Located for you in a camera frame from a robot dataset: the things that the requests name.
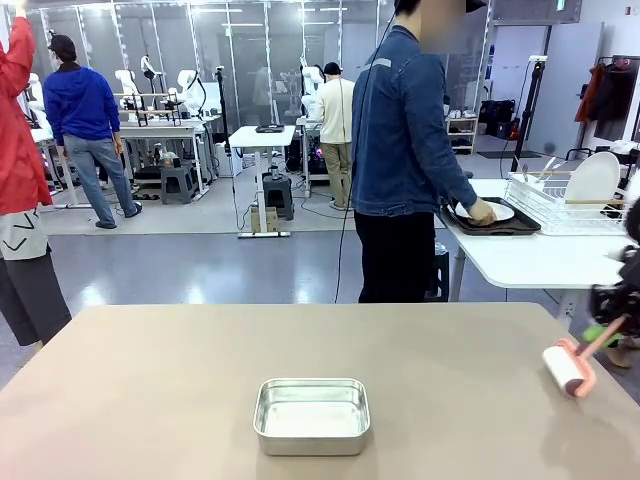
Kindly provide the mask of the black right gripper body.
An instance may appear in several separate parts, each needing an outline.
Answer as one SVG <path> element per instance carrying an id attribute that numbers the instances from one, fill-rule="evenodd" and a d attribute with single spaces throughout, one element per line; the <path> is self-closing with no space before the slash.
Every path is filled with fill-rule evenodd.
<path id="1" fill-rule="evenodd" d="M 619 332 L 639 337 L 639 248 L 628 245 L 616 254 L 622 263 L 621 280 L 614 285 L 594 285 L 591 288 L 589 311 L 593 320 L 607 326 L 624 317 Z"/>

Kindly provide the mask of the person right hand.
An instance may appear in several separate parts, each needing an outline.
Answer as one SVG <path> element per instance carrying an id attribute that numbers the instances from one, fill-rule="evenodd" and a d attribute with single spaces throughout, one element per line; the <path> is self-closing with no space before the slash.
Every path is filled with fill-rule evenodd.
<path id="1" fill-rule="evenodd" d="M 496 214 L 489 203 L 478 197 L 476 202 L 467 210 L 470 221 L 479 226 L 490 225 L 497 221 Z"/>

